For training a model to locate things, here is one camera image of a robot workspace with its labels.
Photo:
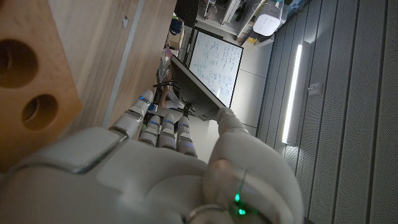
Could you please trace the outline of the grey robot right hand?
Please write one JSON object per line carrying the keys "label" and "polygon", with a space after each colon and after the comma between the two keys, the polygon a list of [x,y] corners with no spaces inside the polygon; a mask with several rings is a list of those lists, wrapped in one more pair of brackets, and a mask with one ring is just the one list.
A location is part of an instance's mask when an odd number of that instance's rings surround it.
{"label": "grey robot right hand", "polygon": [[109,128],[92,127],[23,158],[1,179],[2,223],[303,223],[290,166],[219,110],[210,160],[187,118],[139,130],[146,91]]}

